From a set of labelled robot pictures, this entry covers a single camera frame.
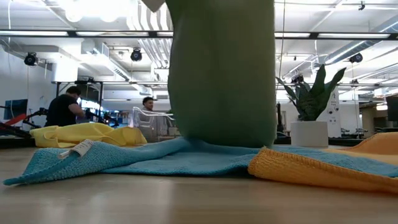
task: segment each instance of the black shirt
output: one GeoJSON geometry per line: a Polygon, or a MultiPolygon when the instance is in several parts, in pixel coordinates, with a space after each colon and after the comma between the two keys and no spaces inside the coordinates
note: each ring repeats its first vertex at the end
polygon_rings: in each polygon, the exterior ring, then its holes
{"type": "Polygon", "coordinates": [[[69,95],[60,95],[51,101],[45,126],[67,126],[76,124],[76,116],[69,110],[69,105],[77,104],[76,99],[69,95]]]}

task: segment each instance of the potted plant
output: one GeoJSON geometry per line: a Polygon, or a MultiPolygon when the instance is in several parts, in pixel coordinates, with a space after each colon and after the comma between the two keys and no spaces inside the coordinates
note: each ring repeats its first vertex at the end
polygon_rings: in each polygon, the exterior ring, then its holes
{"type": "Polygon", "coordinates": [[[317,77],[312,86],[305,82],[298,82],[293,90],[280,78],[276,78],[288,93],[289,99],[297,108],[299,121],[292,122],[290,136],[293,146],[302,147],[327,147],[328,124],[317,121],[319,115],[325,110],[330,94],[344,76],[346,68],[339,70],[333,79],[325,84],[326,70],[322,65],[317,72],[317,77]]]}

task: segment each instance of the snake plant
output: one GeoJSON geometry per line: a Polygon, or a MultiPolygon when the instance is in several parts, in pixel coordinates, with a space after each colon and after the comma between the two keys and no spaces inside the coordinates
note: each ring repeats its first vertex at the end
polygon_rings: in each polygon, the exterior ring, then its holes
{"type": "Polygon", "coordinates": [[[322,65],[317,72],[315,83],[312,88],[308,83],[298,82],[295,90],[287,86],[280,78],[276,78],[279,84],[283,85],[289,99],[297,108],[299,120],[316,121],[319,115],[326,109],[330,94],[344,76],[346,68],[339,70],[333,79],[325,84],[326,70],[322,65]]]}

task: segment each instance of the white pot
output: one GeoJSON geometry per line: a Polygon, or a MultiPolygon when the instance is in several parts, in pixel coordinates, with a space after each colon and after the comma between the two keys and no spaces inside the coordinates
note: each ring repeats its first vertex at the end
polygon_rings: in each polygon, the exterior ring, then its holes
{"type": "Polygon", "coordinates": [[[328,123],[324,121],[292,122],[290,136],[292,146],[328,147],[328,123]]]}

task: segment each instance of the yellow towel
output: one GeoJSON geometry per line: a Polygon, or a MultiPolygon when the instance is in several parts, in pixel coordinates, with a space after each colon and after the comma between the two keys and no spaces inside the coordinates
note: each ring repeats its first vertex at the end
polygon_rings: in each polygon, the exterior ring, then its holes
{"type": "MultiPolygon", "coordinates": [[[[325,151],[398,165],[397,139],[398,133],[377,134],[355,147],[325,151]]],[[[293,184],[398,193],[398,178],[358,172],[267,148],[251,161],[248,171],[256,177],[293,184]]]]}
{"type": "Polygon", "coordinates": [[[147,141],[137,128],[113,129],[105,124],[84,123],[65,127],[51,126],[30,131],[37,147],[73,147],[86,139],[117,146],[136,146],[147,141]]]}

